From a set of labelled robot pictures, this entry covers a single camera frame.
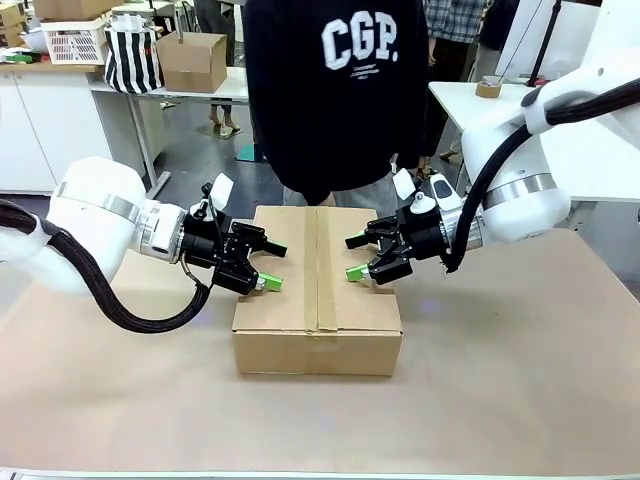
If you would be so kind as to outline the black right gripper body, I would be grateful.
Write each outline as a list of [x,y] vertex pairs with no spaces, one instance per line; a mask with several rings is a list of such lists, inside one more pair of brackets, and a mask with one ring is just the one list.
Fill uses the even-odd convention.
[[449,247],[437,206],[426,213],[413,213],[409,206],[397,211],[398,230],[411,259],[418,261],[443,257]]

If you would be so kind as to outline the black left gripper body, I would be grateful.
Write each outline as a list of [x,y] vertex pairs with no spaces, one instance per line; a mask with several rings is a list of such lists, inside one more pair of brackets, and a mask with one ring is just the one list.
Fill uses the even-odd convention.
[[215,267],[222,260],[248,259],[248,255],[244,251],[233,246],[230,230],[234,222],[237,221],[221,211],[216,211],[212,220],[188,214],[182,228],[180,259],[188,265],[211,269],[212,278]]

